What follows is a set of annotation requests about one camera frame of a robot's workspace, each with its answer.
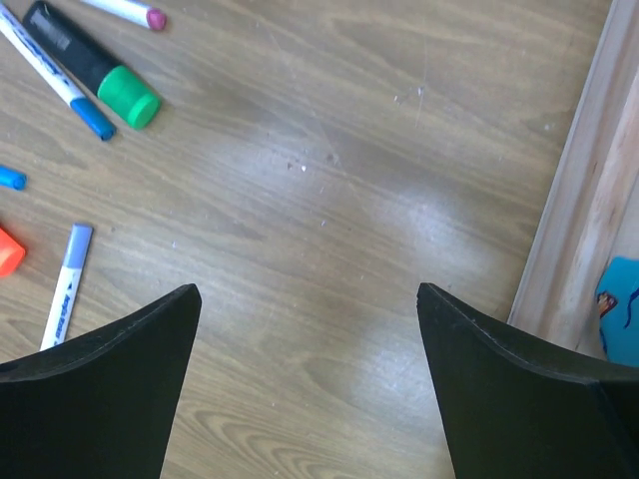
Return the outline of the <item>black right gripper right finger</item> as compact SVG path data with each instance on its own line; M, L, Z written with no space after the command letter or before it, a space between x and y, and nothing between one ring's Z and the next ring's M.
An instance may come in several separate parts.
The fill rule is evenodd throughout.
M416 308L456 477L637 477L637 369L552 344L433 283Z

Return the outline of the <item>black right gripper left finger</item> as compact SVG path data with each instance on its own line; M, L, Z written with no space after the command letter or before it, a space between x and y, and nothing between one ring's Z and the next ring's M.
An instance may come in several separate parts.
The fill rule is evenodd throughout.
M1 365L4 478L158 478L199 323L185 284Z

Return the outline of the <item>orange capped black highlighter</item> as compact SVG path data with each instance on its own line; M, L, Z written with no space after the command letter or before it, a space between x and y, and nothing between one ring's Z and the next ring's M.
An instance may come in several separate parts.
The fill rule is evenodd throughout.
M0 229L0 276L11 275L26 255L25 248L5 230Z

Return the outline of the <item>green capped black highlighter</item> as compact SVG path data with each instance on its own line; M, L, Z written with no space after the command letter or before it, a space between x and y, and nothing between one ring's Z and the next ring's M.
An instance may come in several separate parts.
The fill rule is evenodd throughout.
M22 21L34 40L131 128L146 128L161 98L62 10L36 1Z

